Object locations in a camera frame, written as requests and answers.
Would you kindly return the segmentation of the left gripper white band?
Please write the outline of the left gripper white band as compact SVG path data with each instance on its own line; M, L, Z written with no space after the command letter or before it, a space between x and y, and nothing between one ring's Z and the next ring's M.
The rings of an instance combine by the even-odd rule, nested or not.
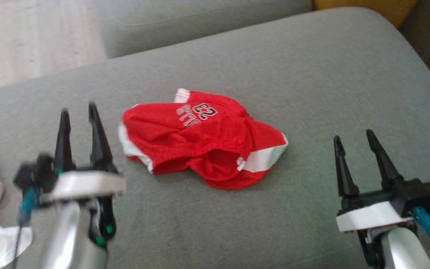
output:
M126 179L118 175L112 151L97 105L89 102L88 118L92 126L90 163L95 171L74 171L70 134L69 112L62 109L56 140L53 168L60 173L49 201L92 201L89 238L98 246L106 247L116 234L116 220L112 198L126 192Z

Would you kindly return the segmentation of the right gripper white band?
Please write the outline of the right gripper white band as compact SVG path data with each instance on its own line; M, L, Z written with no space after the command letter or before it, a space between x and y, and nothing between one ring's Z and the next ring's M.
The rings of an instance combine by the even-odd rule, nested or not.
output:
M366 130L371 151L375 154L381 175L381 187L390 190L396 182L404 181L374 131ZM338 194L342 198L357 197L359 188L345 160L345 149L339 136L333 138ZM363 260L370 268L413 267L413 218L400 217L389 201L379 201L336 217L342 233L356 233Z

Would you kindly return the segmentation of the grey sofa seat cushion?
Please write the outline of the grey sofa seat cushion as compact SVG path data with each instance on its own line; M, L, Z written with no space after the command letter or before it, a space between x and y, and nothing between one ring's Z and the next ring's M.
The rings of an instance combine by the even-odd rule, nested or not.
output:
M289 145L240 191L193 172L150 175L118 141L125 109L175 91L231 97ZM127 192L114 199L109 269L369 269L341 207L333 137L361 191L380 189L372 129L405 179L430 182L430 71L381 15L345 7L296 15L0 87L0 225L14 226L19 165L54 153L69 109L77 165L88 163L88 102L97 104Z

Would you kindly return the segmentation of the yellow pillow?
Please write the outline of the yellow pillow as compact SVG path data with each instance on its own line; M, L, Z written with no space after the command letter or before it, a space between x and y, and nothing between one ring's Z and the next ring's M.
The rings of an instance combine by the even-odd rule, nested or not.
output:
M379 13L393 26L399 28L416 7L418 0L312 0L312 2L314 10L364 7Z

